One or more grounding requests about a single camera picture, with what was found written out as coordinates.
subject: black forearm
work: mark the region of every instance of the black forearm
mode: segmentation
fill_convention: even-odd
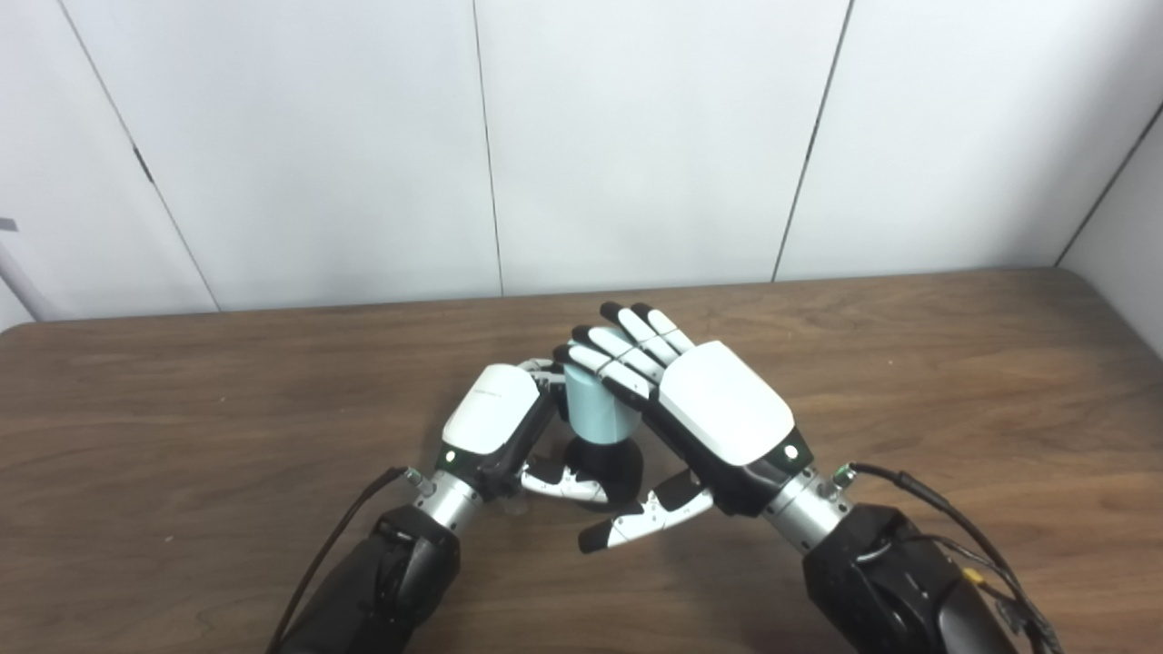
[[[393,654],[459,571],[459,540],[415,506],[384,513],[323,580],[280,654]]]
[[[961,568],[916,535],[896,509],[852,507],[805,556],[808,596],[861,654],[1015,654]]]

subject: wooden table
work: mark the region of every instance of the wooden table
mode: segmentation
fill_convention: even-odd
[[[822,467],[944,491],[1072,654],[1163,652],[1163,364],[1061,270],[17,327],[0,339],[0,651],[259,652],[365,481],[430,469],[484,365],[548,354],[602,299],[730,344]],[[648,482],[679,469],[636,438]],[[883,483],[852,492],[968,541]],[[390,488],[337,550],[411,497]],[[707,513],[583,556],[593,514],[490,509],[411,652],[849,651],[763,521]]]

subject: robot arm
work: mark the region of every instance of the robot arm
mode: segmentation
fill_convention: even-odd
[[[857,465],[835,479],[820,476],[787,404],[727,346],[695,346],[642,304],[606,303],[601,314],[636,343],[633,350],[587,337],[593,328],[583,326],[555,358],[590,370],[641,411],[690,468],[650,491],[642,505],[584,531],[583,552],[669,528],[712,505],[727,514],[762,516],[804,554],[808,596],[861,654],[1016,652],[975,585],[992,589],[971,581],[939,540],[919,533],[900,511],[850,502],[844,488]],[[919,483],[902,488],[954,511]],[[976,527],[971,533],[980,535]],[[1019,599],[1005,598],[1004,607],[1014,624],[1025,619],[1035,652],[1061,652],[1000,555],[993,556],[992,546],[986,552],[993,561],[980,561],[1013,582]]]
[[[520,490],[526,458],[557,408],[561,384],[561,368],[548,360],[487,367],[449,418],[431,478],[399,471],[416,486],[415,500],[380,516],[283,633],[301,584],[267,653],[401,652],[456,578],[461,535],[479,507]],[[394,476],[386,474],[378,485]],[[372,492],[357,500],[324,550]]]

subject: white wall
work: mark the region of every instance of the white wall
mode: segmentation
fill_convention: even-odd
[[[2,276],[41,318],[214,311],[55,2],[0,2]]]
[[[779,279],[1051,265],[1163,100],[1157,0],[857,0]]]
[[[63,6],[0,3],[47,319],[1048,265],[1163,101],[1153,0],[856,0],[826,104],[844,0]]]
[[[471,0],[67,0],[227,310],[500,291]]]
[[[771,278],[846,0],[480,0],[507,293]]]
[[[1062,262],[1163,356],[1163,121],[1157,121]]]

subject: panel seam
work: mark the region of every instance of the panel seam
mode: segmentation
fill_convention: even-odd
[[[771,270],[771,280],[776,280],[779,273],[779,264],[784,260],[784,249],[787,247],[787,236],[792,232],[792,220],[795,218],[795,208],[799,206],[800,191],[804,190],[804,179],[807,177],[807,166],[812,161],[812,150],[815,148],[815,137],[820,133],[820,121],[823,119],[823,109],[828,104],[828,94],[832,92],[832,80],[836,76],[836,65],[840,63],[840,52],[844,48],[844,36],[848,34],[848,21],[852,16],[852,7],[856,0],[848,0],[848,8],[844,9],[844,21],[840,26],[840,36],[836,38],[836,51],[832,56],[832,65],[828,67],[828,79],[823,83],[823,94],[820,95],[820,107],[815,113],[815,123],[812,126],[812,136],[807,141],[807,150],[804,152],[804,165],[800,168],[799,179],[795,182],[795,193],[792,196],[792,206],[787,209],[787,222],[784,223],[784,235],[779,240],[779,251],[776,254],[776,265]]]
[[[480,57],[480,23],[477,0],[472,0],[472,34],[477,42],[477,83],[480,85],[480,119],[485,127],[485,162],[488,165],[488,199],[493,211],[493,242],[497,246],[497,283],[505,297],[505,264],[501,262],[501,228],[497,220],[497,185],[493,182],[493,147],[488,137],[488,107],[485,102],[485,65]]]
[[[198,278],[201,279],[202,286],[206,289],[206,294],[209,296],[211,303],[214,304],[214,310],[217,312],[222,311],[222,305],[219,304],[217,298],[214,297],[214,290],[211,289],[209,282],[206,279],[206,273],[202,272],[202,266],[198,264],[198,258],[194,257],[194,251],[190,248],[190,242],[186,241],[186,235],[181,232],[181,227],[178,225],[177,219],[173,218],[173,211],[170,209],[170,204],[165,201],[165,196],[162,194],[162,190],[158,187],[157,182],[154,180],[154,175],[149,171],[145,165],[144,156],[141,149],[137,147],[137,142],[134,140],[134,135],[129,131],[129,126],[126,125],[124,116],[121,115],[121,109],[117,104],[113,100],[113,95],[109,93],[108,85],[105,84],[105,78],[101,77],[101,71],[97,69],[97,62],[93,61],[93,56],[88,51],[88,47],[85,45],[85,41],[80,37],[80,31],[77,29],[77,23],[73,22],[72,15],[69,14],[69,8],[65,7],[64,0],[57,0],[57,7],[60,8],[60,13],[65,17],[65,22],[69,23],[69,29],[72,30],[73,38],[77,40],[77,44],[80,45],[81,52],[85,54],[85,59],[88,62],[88,67],[93,71],[93,76],[97,77],[97,83],[101,86],[101,93],[105,94],[105,99],[109,102],[109,107],[113,108],[114,115],[117,116],[117,123],[121,125],[121,131],[124,133],[126,138],[129,141],[130,148],[133,148],[134,156],[137,162],[142,165],[145,171],[145,177],[154,187],[154,193],[157,194],[158,201],[162,202],[162,208],[165,211],[165,215],[170,219],[170,225],[178,235],[178,240],[181,242],[181,247],[186,250],[186,256],[190,257],[190,263],[193,264],[194,271],[198,272]]]
[[[1075,246],[1075,242],[1078,241],[1078,236],[1082,235],[1083,229],[1086,228],[1091,219],[1094,218],[1094,214],[1098,213],[1098,208],[1103,205],[1103,201],[1106,200],[1107,194],[1111,193],[1111,189],[1114,187],[1114,184],[1119,180],[1119,177],[1122,176],[1122,171],[1127,168],[1127,164],[1130,163],[1130,159],[1135,156],[1135,152],[1139,150],[1139,147],[1143,144],[1143,141],[1147,140],[1147,135],[1150,134],[1151,128],[1155,127],[1155,123],[1158,121],[1161,113],[1163,113],[1163,102],[1161,102],[1160,106],[1155,109],[1155,113],[1151,115],[1151,119],[1147,121],[1147,127],[1143,128],[1142,133],[1139,134],[1139,138],[1130,147],[1130,149],[1127,150],[1127,156],[1122,157],[1122,162],[1119,164],[1119,168],[1114,169],[1114,175],[1112,175],[1111,179],[1107,180],[1106,186],[1103,187],[1103,191],[1098,194],[1098,198],[1094,200],[1094,204],[1091,205],[1090,211],[1086,212],[1086,215],[1083,216],[1082,222],[1078,223],[1078,228],[1075,229],[1073,235],[1070,236],[1070,241],[1066,241],[1066,247],[1062,249],[1062,254],[1059,254],[1058,258],[1055,260],[1054,268],[1062,266],[1062,261],[1066,258],[1066,254],[1070,253],[1070,248]]]

